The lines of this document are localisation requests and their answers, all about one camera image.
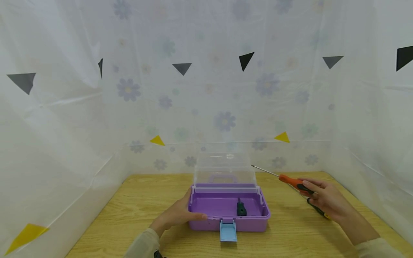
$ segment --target light blue latch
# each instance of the light blue latch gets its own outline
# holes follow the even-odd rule
[[[235,226],[235,220],[221,220],[219,222],[219,231],[221,233],[221,242],[237,241],[237,228]]]

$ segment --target white backdrop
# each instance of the white backdrop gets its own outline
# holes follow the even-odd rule
[[[202,151],[327,171],[413,243],[413,63],[395,69],[412,8],[0,2],[0,253],[33,223],[49,231],[7,256],[63,257],[129,173],[189,173]],[[329,69],[330,56],[344,57]],[[30,94],[19,73],[36,73]],[[284,131],[290,143],[274,139]]]

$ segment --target screwdriver shaft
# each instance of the screwdriver shaft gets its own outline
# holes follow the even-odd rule
[[[251,166],[253,166],[253,167],[255,167],[255,168],[259,169],[259,170],[262,170],[262,171],[264,171],[264,172],[270,173],[270,174],[272,174],[272,175],[274,175],[274,176],[276,176],[276,177],[278,177],[278,178],[280,177],[279,175],[276,175],[276,174],[274,174],[274,173],[271,173],[270,171],[267,171],[267,170],[265,170],[265,169],[259,168],[259,167],[254,166],[254,165],[251,165]]]

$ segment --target sleeve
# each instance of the sleeve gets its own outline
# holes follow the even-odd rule
[[[153,258],[159,249],[159,236],[148,228],[131,244],[123,258]]]
[[[383,238],[377,238],[356,245],[359,258],[404,258],[404,256],[391,247]]]

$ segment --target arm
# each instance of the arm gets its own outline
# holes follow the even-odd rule
[[[183,198],[159,215],[149,228],[133,241],[124,258],[153,258],[154,252],[159,249],[159,239],[165,230],[191,220],[206,220],[206,214],[188,211],[191,193],[190,188]]]
[[[356,247],[360,258],[403,257],[380,237],[333,184],[309,178],[300,179],[307,188],[315,192],[312,195],[303,195],[310,197],[311,204],[319,207],[340,225]]]

